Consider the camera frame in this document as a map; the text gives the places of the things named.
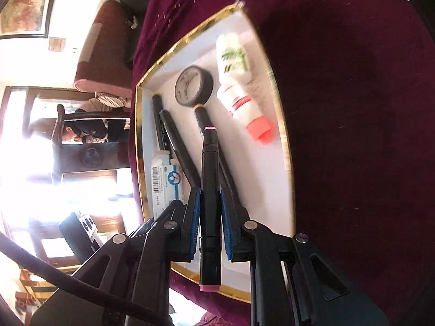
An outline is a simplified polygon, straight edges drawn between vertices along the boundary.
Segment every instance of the wooden chair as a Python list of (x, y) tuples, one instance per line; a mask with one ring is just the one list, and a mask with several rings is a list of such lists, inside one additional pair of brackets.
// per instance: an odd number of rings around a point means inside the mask
[(127, 120), (129, 114), (121, 109), (111, 112), (79, 112), (65, 114), (62, 104), (57, 106), (58, 118), (53, 131), (53, 183), (61, 183), (65, 173), (83, 173), (98, 170), (128, 168), (128, 144), (126, 142), (84, 143), (69, 145), (62, 143), (65, 123), (80, 120)]

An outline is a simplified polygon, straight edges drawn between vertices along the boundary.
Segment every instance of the black cable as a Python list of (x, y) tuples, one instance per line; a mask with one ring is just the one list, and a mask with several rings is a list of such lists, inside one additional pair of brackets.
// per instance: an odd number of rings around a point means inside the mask
[(167, 319), (161, 317), (152, 310), (117, 296), (110, 295), (98, 288), (94, 288), (80, 280), (70, 277), (66, 273), (55, 269), (39, 258), (29, 254), (2, 233), (0, 233), (0, 251), (21, 267), (78, 298), (104, 308), (110, 308), (113, 311), (132, 316), (156, 326), (170, 326), (172, 323), (169, 317)]

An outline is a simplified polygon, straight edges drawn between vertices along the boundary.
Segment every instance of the barcode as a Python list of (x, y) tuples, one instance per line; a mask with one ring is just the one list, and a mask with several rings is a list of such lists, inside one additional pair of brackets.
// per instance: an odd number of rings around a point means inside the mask
[(153, 174), (153, 193), (160, 193), (158, 167), (153, 166), (152, 174)]

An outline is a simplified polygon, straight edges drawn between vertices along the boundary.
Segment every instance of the pink marker tip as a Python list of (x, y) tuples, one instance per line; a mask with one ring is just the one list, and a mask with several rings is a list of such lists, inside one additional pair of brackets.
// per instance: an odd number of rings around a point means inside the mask
[(201, 292), (219, 292), (220, 284), (200, 284)]

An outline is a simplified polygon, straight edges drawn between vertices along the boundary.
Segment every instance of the person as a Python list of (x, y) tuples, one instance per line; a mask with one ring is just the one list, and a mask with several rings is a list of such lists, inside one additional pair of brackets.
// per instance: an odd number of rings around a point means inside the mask
[[(113, 108), (92, 98), (85, 101), (75, 112), (110, 112)], [(82, 143), (126, 142), (128, 129), (125, 120), (78, 120), (65, 123), (62, 141)]]

